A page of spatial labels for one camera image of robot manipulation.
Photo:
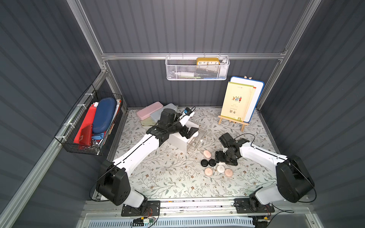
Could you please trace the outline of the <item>clear plastic drawer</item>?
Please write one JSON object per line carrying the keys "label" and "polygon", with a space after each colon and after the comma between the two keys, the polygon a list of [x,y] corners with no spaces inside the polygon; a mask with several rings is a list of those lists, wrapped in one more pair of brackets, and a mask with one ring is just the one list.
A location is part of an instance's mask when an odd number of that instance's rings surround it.
{"label": "clear plastic drawer", "polygon": [[199,128],[199,131],[193,135],[193,137],[196,138],[196,141],[194,143],[189,144],[187,142],[187,151],[194,151],[196,150],[203,142],[204,137],[206,135],[206,130],[203,128]]}

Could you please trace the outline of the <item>white drawer cabinet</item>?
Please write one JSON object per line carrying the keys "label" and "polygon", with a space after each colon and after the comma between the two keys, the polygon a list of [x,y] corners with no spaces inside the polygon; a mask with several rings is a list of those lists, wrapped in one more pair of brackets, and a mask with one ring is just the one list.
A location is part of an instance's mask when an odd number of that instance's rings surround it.
{"label": "white drawer cabinet", "polygon": [[[190,121],[188,121],[186,123],[186,126],[188,128],[191,127],[197,127],[197,128],[201,128],[199,125],[192,123]],[[178,150],[180,150],[183,153],[187,153],[187,142],[189,139],[187,139],[186,137],[182,137],[180,135],[180,133],[175,133],[169,136],[169,139],[167,140],[169,144],[171,144],[172,146],[176,147]]]}

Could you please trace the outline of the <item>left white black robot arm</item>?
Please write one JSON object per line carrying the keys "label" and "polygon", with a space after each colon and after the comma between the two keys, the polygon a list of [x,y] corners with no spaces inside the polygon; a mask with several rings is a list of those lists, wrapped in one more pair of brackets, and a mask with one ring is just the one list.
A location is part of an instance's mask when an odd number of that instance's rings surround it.
{"label": "left white black robot arm", "polygon": [[188,127],[186,123],[194,115],[195,107],[182,112],[166,108],[160,120],[150,127],[143,138],[121,157],[104,161],[96,181],[96,191],[116,206],[121,204],[136,209],[146,207],[147,197],[131,188],[129,177],[135,168],[153,151],[157,150],[175,133],[190,139],[199,131],[198,127]]}

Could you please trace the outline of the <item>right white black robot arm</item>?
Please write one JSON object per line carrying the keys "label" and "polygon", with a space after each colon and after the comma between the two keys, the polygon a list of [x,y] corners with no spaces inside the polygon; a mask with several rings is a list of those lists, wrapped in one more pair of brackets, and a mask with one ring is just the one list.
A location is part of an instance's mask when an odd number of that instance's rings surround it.
{"label": "right white black robot arm", "polygon": [[252,207],[280,200],[303,202],[301,199],[311,190],[315,190],[315,183],[300,157],[270,152],[242,138],[241,135],[233,138],[229,133],[225,133],[219,137],[219,141],[226,151],[215,153],[217,163],[237,166],[238,159],[245,158],[275,173],[276,181],[272,185],[261,187],[249,196]]}

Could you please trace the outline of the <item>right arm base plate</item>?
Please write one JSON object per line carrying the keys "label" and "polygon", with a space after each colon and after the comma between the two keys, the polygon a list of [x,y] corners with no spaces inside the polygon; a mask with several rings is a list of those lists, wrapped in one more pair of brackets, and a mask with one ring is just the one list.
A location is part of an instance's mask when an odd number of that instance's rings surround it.
{"label": "right arm base plate", "polygon": [[263,205],[259,203],[256,199],[252,198],[236,198],[234,199],[233,206],[236,208],[238,214],[271,214],[275,212],[275,209],[271,204]]}

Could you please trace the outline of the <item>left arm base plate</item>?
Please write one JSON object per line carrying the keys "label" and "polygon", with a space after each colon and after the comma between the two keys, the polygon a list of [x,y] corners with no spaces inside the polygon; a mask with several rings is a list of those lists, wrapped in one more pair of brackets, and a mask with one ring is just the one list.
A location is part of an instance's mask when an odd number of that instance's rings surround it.
{"label": "left arm base plate", "polygon": [[161,201],[160,200],[148,200],[143,202],[138,208],[134,208],[128,205],[123,205],[121,216],[122,217],[148,217],[158,216],[160,214]]}

